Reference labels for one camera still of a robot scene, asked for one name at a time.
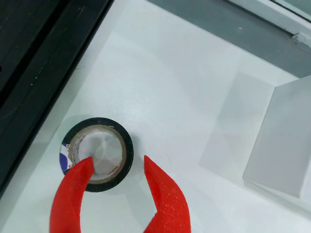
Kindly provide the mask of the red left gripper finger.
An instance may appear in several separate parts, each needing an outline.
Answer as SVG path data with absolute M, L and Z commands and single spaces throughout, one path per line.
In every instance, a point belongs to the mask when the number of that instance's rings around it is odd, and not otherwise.
M 49 232 L 80 233 L 80 213 L 86 186 L 94 174 L 91 157 L 74 165 L 62 179 L 53 199 Z

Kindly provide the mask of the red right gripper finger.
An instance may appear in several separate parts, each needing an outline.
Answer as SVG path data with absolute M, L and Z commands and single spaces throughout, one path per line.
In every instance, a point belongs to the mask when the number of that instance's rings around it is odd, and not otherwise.
M 144 173 L 156 207 L 146 233 L 190 233 L 190 212 L 177 183 L 148 156 Z

